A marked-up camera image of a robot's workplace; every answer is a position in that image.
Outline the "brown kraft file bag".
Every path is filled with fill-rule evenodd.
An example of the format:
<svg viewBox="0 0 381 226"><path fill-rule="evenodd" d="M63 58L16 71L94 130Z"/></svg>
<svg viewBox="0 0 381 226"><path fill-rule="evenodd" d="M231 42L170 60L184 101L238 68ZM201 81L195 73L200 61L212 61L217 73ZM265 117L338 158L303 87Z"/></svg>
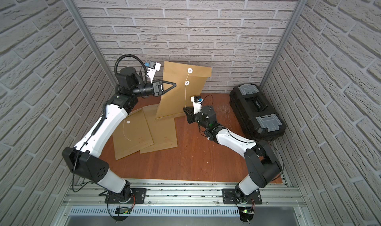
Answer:
<svg viewBox="0 0 381 226"><path fill-rule="evenodd" d="M212 68L195 65L164 62L163 80L177 86L161 96L155 120L184 116L184 107L191 107L191 97L199 96L205 82L211 77Z"/></svg>

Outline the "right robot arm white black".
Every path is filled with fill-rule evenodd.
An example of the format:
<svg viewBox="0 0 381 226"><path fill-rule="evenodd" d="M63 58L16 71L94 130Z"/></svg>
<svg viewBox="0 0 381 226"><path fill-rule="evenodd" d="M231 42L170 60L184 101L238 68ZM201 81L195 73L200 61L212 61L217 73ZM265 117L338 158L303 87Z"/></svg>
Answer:
<svg viewBox="0 0 381 226"><path fill-rule="evenodd" d="M189 124L197 123L204 128L203 135L208 140L230 148L245 159L248 175L235 186L233 195L236 201L248 202L253 192L281 175L283 166L266 141L246 139L221 125L212 106L198 110L184 107L183 111Z"/></svg>

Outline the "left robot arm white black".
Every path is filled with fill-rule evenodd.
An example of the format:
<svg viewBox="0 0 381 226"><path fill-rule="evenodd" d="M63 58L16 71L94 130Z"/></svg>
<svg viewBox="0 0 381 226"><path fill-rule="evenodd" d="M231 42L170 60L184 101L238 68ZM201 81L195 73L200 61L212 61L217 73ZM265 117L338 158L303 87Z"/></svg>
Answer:
<svg viewBox="0 0 381 226"><path fill-rule="evenodd" d="M62 152L73 176L88 179L105 188L108 197L113 197L118 203L126 203L132 198L131 184L112 172L109 164L99 157L108 139L130 114L139 97L158 97L169 92L163 87L166 81L154 78L160 68L160 63L144 63L132 54L120 56L114 65L118 84L115 93L103 104L101 117L74 147L66 147Z"/></svg>

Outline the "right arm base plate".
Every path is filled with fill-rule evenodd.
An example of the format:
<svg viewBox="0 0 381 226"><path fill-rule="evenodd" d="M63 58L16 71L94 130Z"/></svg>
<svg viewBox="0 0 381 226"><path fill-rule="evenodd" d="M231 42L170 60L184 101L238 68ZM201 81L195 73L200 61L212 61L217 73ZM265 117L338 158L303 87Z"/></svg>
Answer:
<svg viewBox="0 0 381 226"><path fill-rule="evenodd" d="M263 203L262 196L259 190L253 191L248 196L238 196L235 189L222 189L223 204L237 204L237 205L261 205Z"/></svg>

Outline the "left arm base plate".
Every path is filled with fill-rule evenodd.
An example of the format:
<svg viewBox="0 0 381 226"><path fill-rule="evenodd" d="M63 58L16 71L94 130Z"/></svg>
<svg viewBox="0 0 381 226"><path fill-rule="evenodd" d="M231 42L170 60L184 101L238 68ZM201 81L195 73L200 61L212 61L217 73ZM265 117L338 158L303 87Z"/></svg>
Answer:
<svg viewBox="0 0 381 226"><path fill-rule="evenodd" d="M143 204L145 200L146 188L130 188L122 190L121 193L107 191L105 203L107 204Z"/></svg>

